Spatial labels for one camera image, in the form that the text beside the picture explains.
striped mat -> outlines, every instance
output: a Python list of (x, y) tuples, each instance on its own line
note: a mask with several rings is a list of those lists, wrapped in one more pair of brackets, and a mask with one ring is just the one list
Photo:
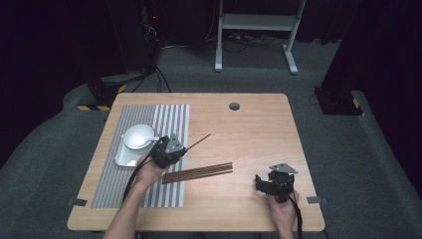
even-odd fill
[[(105, 161), (105, 167), (97, 187), (92, 208), (118, 208), (124, 189), (134, 167), (119, 166), (114, 158), (124, 132), (136, 124), (152, 126), (159, 136), (176, 133), (179, 141), (187, 147), (189, 128), (189, 105), (124, 106), (117, 129)], [(170, 166), (168, 172), (185, 169), (186, 155)], [(181, 207), (184, 201), (184, 182), (161, 184), (159, 179), (146, 192), (141, 207)]]

wrist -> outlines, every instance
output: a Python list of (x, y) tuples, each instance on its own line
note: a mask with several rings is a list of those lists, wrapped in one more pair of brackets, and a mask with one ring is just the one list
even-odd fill
[(289, 227), (278, 227), (280, 239), (293, 239), (293, 229)]

white metal frame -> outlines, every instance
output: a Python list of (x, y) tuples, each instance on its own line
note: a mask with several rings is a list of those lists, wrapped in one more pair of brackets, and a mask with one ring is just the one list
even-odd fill
[(223, 0), (220, 0), (218, 19), (218, 40), (215, 55), (215, 71), (223, 70), (222, 38), (223, 29), (244, 29), (244, 30), (267, 30), (267, 31), (290, 31), (287, 45), (283, 45), (283, 52), (286, 56), (290, 72), (293, 75), (298, 73), (298, 67), (292, 55), (292, 46), (301, 23), (307, 0), (301, 0), (299, 10), (295, 16), (281, 15), (249, 15), (249, 14), (224, 14)]

wooden stick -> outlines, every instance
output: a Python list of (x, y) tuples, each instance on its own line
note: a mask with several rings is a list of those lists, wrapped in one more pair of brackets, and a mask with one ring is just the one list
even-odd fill
[(171, 182), (178, 182), (178, 181), (193, 180), (193, 179), (198, 179), (198, 178), (203, 178), (203, 177), (217, 176), (217, 175), (230, 173), (230, 172), (233, 172), (233, 170), (215, 172), (215, 173), (210, 173), (210, 174), (202, 174), (202, 175), (190, 175), (190, 176), (180, 177), (180, 178), (166, 178), (166, 179), (163, 178), (162, 184), (171, 183)]
[(211, 135), (211, 133), (208, 133), (208, 135), (206, 135), (206, 136), (202, 137), (201, 139), (199, 139), (199, 141), (197, 141), (197, 142), (193, 143), (190, 147), (188, 147), (188, 148), (186, 149), (186, 151), (188, 151), (190, 148), (194, 147), (196, 144), (200, 143), (201, 141), (203, 141), (205, 138), (209, 137), (210, 135)]
[(196, 178), (215, 176), (223, 173), (233, 172), (233, 162), (221, 163), (211, 166), (187, 169), (178, 172), (165, 173), (162, 183), (191, 180)]

yellow and black tape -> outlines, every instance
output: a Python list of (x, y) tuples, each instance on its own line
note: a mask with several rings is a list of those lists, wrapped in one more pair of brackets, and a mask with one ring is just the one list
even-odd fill
[(357, 99), (356, 99), (356, 98), (353, 98), (353, 103), (354, 103), (354, 106), (355, 106), (357, 109), (359, 109), (359, 108), (360, 108), (359, 102), (357, 101)]
[[(116, 95), (123, 93), (126, 89), (126, 85), (122, 85), (118, 88)], [(105, 105), (78, 105), (78, 110), (83, 112), (91, 112), (91, 111), (101, 111), (101, 112), (109, 112), (111, 107)]]
[(120, 94), (120, 93), (124, 92), (124, 90), (125, 90), (125, 89), (126, 89), (126, 85), (121, 86), (121, 87), (118, 89), (117, 94)]
[(78, 105), (78, 110), (83, 112), (90, 112), (90, 111), (102, 111), (108, 112), (111, 108), (108, 106), (87, 106), (87, 105)]

